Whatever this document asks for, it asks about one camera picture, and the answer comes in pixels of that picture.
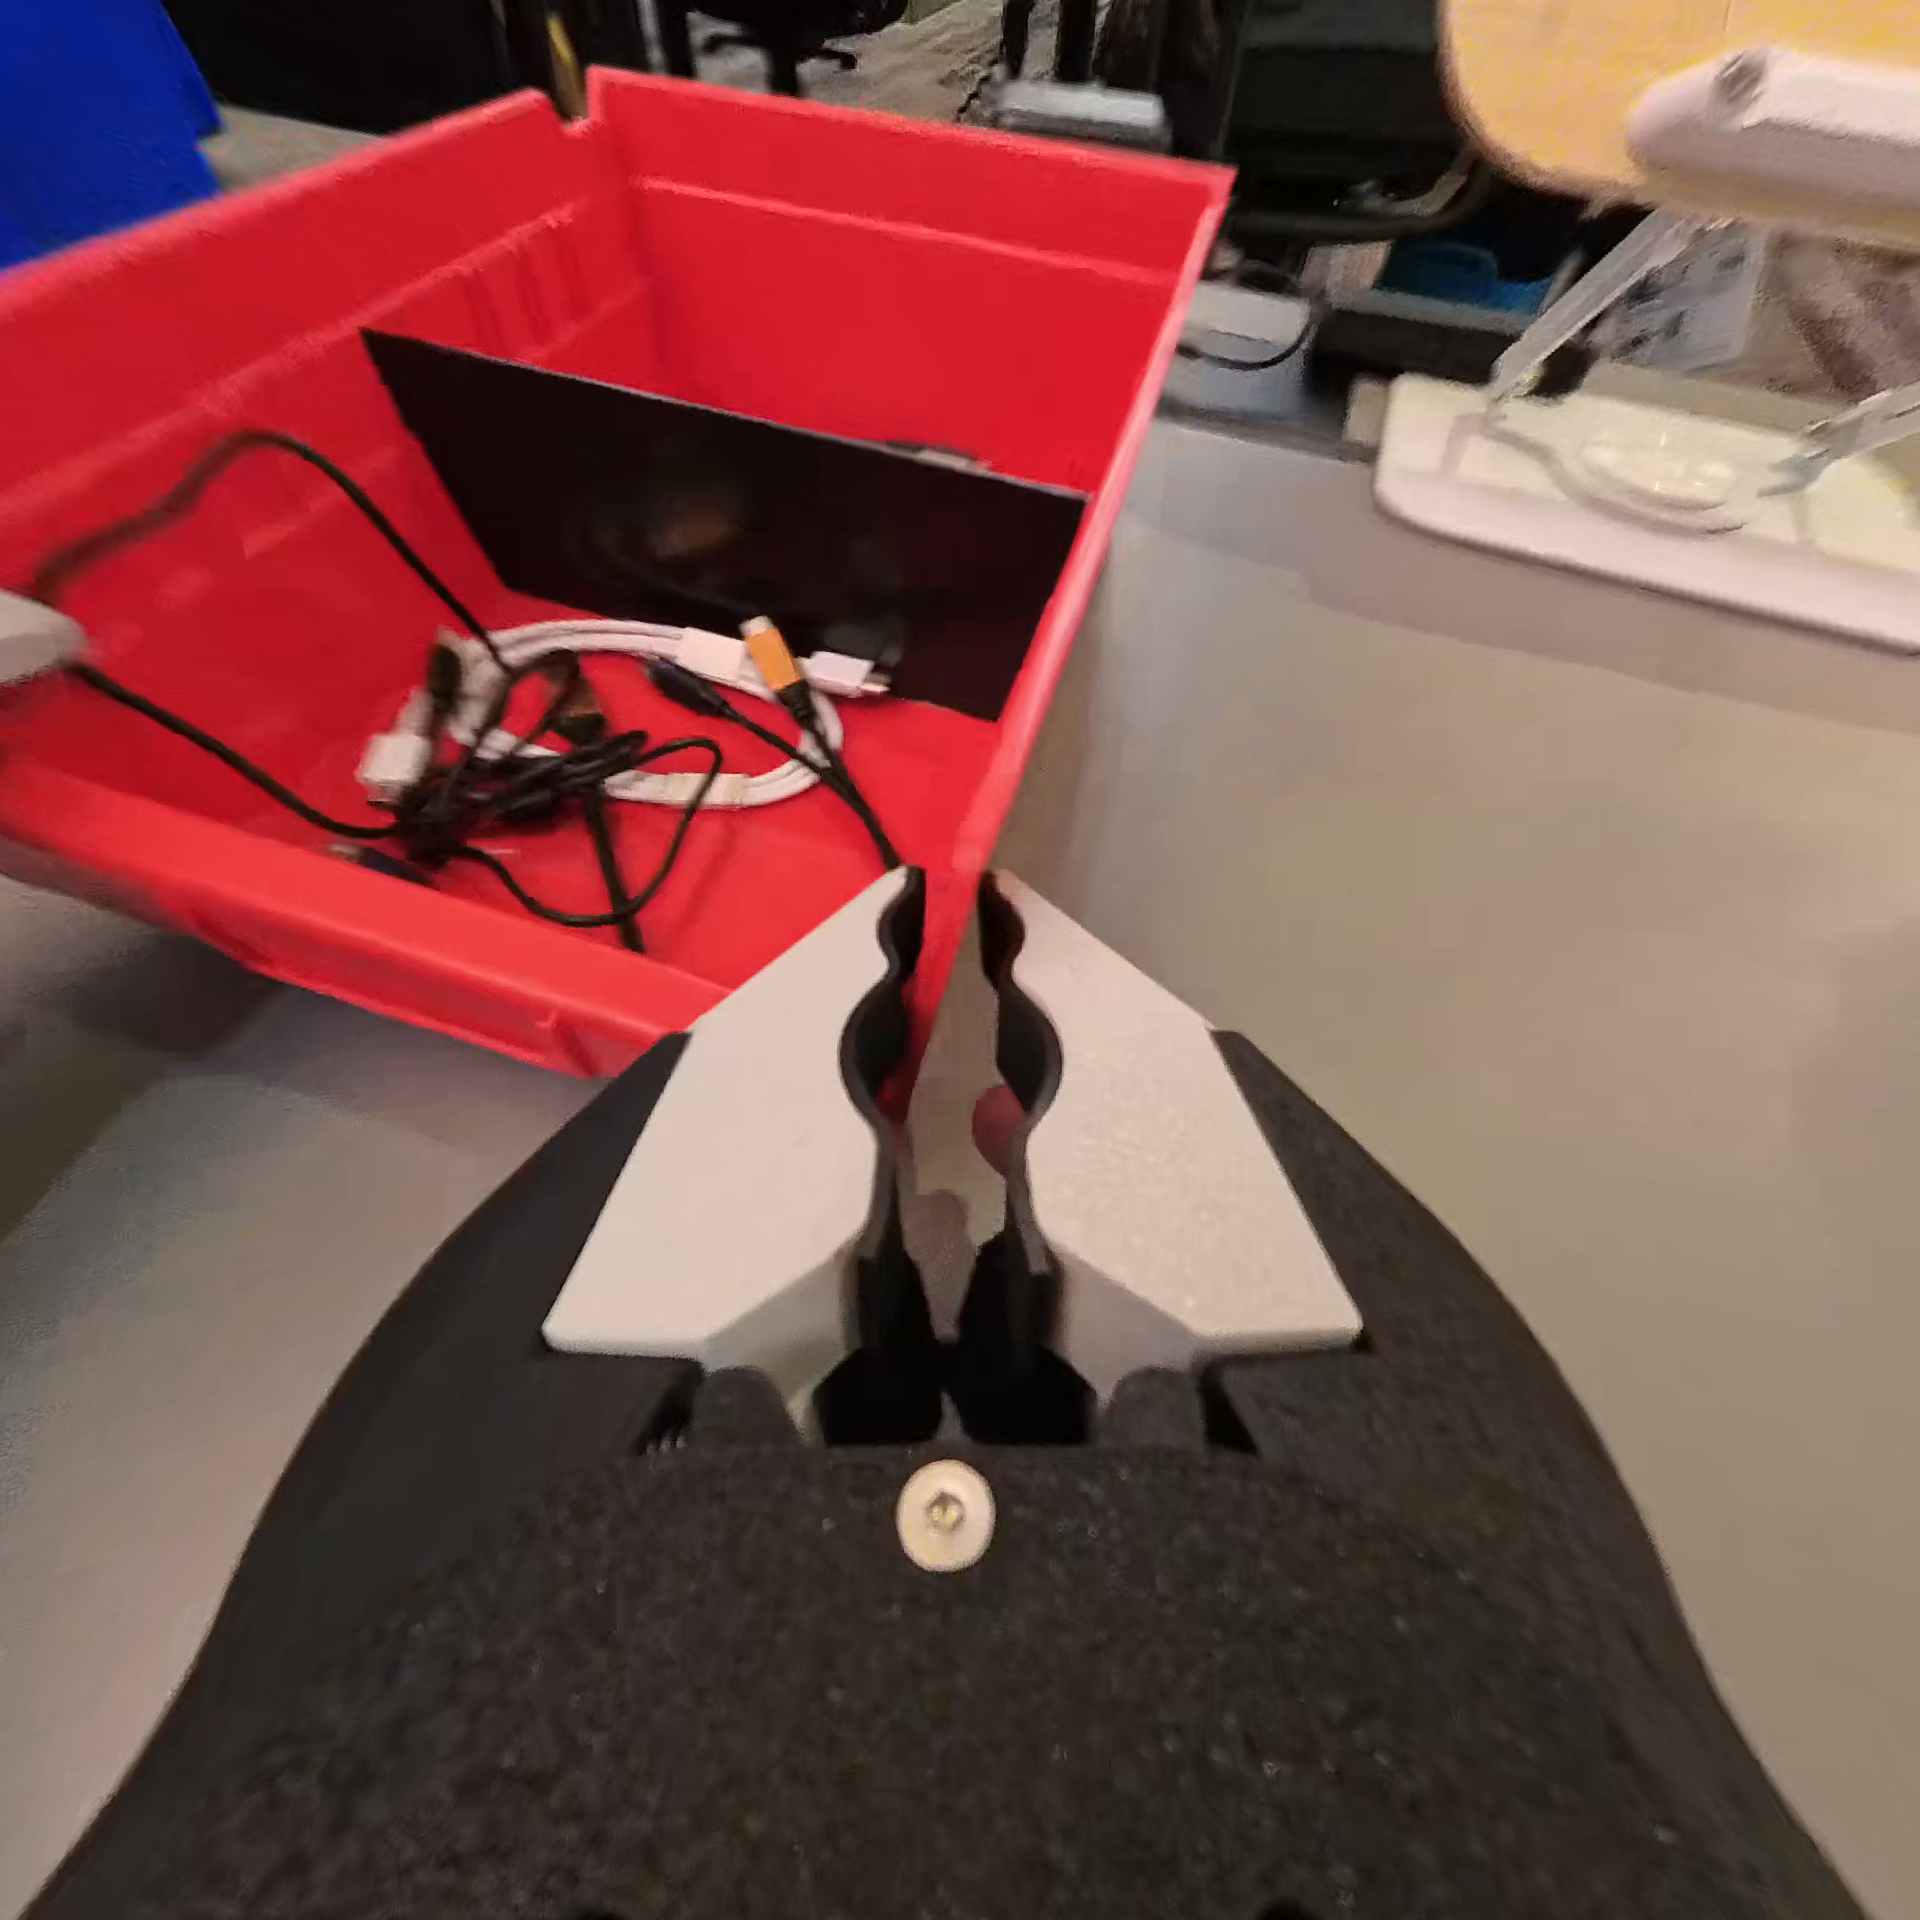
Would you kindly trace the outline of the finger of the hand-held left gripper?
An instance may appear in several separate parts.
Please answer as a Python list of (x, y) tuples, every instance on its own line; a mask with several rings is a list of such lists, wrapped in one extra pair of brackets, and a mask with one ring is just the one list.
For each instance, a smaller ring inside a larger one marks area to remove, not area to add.
[(90, 638), (67, 613), (11, 589), (0, 592), (0, 606), (1, 688), (90, 665)]

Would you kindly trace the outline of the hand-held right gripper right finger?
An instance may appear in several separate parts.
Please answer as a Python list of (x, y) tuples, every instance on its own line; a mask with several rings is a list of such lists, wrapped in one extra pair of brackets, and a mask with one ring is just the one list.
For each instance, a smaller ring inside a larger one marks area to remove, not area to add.
[(1088, 1428), (1132, 1376), (1350, 1351), (1361, 1313), (1182, 998), (990, 875), (977, 957), (1016, 1105), (951, 1340), (967, 1428)]

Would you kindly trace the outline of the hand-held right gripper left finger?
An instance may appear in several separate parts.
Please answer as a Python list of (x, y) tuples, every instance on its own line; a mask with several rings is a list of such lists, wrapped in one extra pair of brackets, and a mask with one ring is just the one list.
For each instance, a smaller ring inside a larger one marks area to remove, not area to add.
[(883, 873), (684, 1034), (540, 1326), (591, 1359), (756, 1371), (829, 1442), (942, 1423), (899, 1128), (926, 877)]

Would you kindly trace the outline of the red plastic bin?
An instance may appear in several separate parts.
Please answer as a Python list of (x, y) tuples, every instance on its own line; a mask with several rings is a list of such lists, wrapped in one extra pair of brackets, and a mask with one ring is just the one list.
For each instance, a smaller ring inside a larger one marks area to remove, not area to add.
[[(4, 877), (600, 1079), (924, 873), (899, 1079), (1228, 201), (1203, 164), (594, 72), (4, 275)], [(506, 589), (394, 332), (1085, 498), (998, 721)]]

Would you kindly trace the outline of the grey desk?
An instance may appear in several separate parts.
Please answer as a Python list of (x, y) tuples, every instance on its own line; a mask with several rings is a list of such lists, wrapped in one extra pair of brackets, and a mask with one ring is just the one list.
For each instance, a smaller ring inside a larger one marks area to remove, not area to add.
[[(1443, 1223), (1802, 1827), (1916, 1916), (1916, 659), (1153, 406), (986, 866)], [(350, 1356), (600, 1093), (4, 878), (4, 1916)]]

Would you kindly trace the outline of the blue plastic bin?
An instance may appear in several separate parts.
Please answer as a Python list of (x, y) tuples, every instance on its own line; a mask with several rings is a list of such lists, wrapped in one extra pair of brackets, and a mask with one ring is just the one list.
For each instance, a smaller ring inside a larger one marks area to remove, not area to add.
[(1, 266), (213, 199), (217, 105), (159, 3), (1, 6)]

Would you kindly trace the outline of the black bin divider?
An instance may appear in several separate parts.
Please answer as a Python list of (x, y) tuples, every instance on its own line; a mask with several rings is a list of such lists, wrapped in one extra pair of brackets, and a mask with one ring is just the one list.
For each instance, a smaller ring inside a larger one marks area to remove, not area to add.
[(403, 334), (360, 334), (504, 589), (873, 666), (995, 722), (1088, 501), (875, 445)]

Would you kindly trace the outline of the black office chair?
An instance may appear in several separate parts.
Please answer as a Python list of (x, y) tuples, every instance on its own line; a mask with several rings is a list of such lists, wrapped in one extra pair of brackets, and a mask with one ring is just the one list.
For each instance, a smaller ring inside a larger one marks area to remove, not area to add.
[(1496, 172), (1455, 122), (1434, 3), (1240, 5), (1219, 157), (1228, 243), (1270, 270), (1309, 250), (1451, 228)]

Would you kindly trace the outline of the wooden book stand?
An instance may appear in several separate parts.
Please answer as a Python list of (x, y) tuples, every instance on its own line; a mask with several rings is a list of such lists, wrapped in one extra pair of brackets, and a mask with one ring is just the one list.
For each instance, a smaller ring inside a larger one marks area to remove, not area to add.
[(1537, 384), (1642, 281), (1734, 228), (1916, 250), (1916, 5), (1443, 5), (1441, 30), (1451, 98), (1494, 164), (1648, 217), (1482, 384), (1390, 384), (1379, 513), (1914, 659), (1916, 492), (1883, 460), (1916, 438), (1914, 382), (1796, 436)]

